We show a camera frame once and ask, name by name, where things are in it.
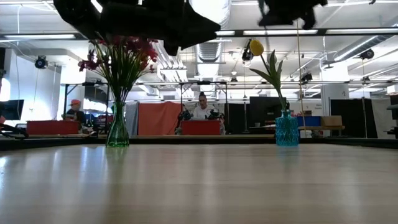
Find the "red cap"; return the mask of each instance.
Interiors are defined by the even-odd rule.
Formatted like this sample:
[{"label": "red cap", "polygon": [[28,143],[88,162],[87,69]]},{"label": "red cap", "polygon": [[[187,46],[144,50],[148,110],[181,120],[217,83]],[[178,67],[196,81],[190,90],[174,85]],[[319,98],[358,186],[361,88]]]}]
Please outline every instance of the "red cap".
[{"label": "red cap", "polygon": [[80,104],[80,100],[72,100],[72,101],[70,102],[70,104],[71,104],[71,105]]}]

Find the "table surface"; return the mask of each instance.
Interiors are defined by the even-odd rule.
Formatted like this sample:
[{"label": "table surface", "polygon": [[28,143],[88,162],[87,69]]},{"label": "table surface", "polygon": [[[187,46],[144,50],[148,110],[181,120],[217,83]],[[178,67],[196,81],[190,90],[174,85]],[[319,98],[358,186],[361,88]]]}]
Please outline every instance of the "table surface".
[{"label": "table surface", "polygon": [[0,152],[1,223],[397,223],[398,151],[301,144]]}]

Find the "ceiling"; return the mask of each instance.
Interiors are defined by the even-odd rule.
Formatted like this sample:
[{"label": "ceiling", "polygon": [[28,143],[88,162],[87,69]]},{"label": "ceiling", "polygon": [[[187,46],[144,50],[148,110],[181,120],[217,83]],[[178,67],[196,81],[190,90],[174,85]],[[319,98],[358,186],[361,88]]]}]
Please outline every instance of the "ceiling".
[{"label": "ceiling", "polygon": [[[2,5],[0,0],[0,34],[32,34],[32,33],[60,33],[74,32],[75,30],[64,22],[56,11],[48,6],[26,6],[21,5]],[[383,24],[392,20],[398,11],[398,1],[379,1],[374,5],[356,4],[358,2],[367,2],[366,0],[329,0],[330,7],[316,7],[317,27],[382,27]],[[232,1],[230,19],[226,29],[259,29],[257,22],[260,19],[260,12],[257,1]],[[275,28],[294,29],[295,26],[281,26]],[[284,60],[282,80],[289,81],[291,76],[299,75],[297,72],[299,64],[304,65],[312,58],[322,52],[337,52],[358,39],[361,36],[328,36],[328,37],[270,37],[259,38],[264,45],[269,43],[270,49],[275,50],[279,60]],[[238,80],[247,82],[261,81],[261,78],[252,73],[248,68],[243,67],[239,54],[246,45],[248,38],[226,38],[231,42],[223,43],[223,58],[220,65],[217,80],[229,80],[232,71],[238,74]],[[0,43],[7,47],[14,47],[7,43]],[[25,41],[20,42],[21,49],[66,49],[73,54],[85,58],[87,54],[87,41],[85,40],[51,40],[51,41]],[[375,47],[375,57],[392,52],[398,46],[398,38],[395,36]],[[180,58],[187,67],[187,77],[195,78],[197,75],[197,65],[194,64],[196,54],[194,47],[180,51]],[[394,52],[387,57],[375,60],[374,63],[368,63],[361,66],[362,61],[358,59],[349,59],[349,75],[352,79],[361,78],[364,73],[371,73],[396,64],[398,52]],[[250,68],[263,69],[260,58],[254,58]],[[314,79],[318,79],[321,72],[319,66],[307,69],[311,71]],[[378,77],[380,80],[388,80],[398,76],[398,70],[392,70],[389,73]],[[159,82],[156,74],[147,75],[150,82]],[[261,88],[261,86],[250,85],[246,88]]]}]

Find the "computer monitor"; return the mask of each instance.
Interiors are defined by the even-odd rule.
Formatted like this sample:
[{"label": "computer monitor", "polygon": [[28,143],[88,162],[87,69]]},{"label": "computer monitor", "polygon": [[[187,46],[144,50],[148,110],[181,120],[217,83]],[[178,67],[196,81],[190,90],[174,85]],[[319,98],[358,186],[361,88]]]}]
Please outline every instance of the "computer monitor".
[{"label": "computer monitor", "polygon": [[275,121],[276,118],[282,116],[281,111],[282,105],[278,97],[250,97],[250,115],[254,123],[263,125],[265,121]]},{"label": "computer monitor", "polygon": [[18,121],[21,119],[24,100],[9,100],[0,102],[0,116],[10,121]]}]

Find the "blue glass vase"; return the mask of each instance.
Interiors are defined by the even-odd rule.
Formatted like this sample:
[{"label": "blue glass vase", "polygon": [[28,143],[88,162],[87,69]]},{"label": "blue glass vase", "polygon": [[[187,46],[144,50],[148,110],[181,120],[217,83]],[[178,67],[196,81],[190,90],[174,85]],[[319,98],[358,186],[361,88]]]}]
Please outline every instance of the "blue glass vase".
[{"label": "blue glass vase", "polygon": [[278,146],[298,146],[299,124],[291,117],[291,111],[282,110],[282,116],[276,119],[276,144]]}]

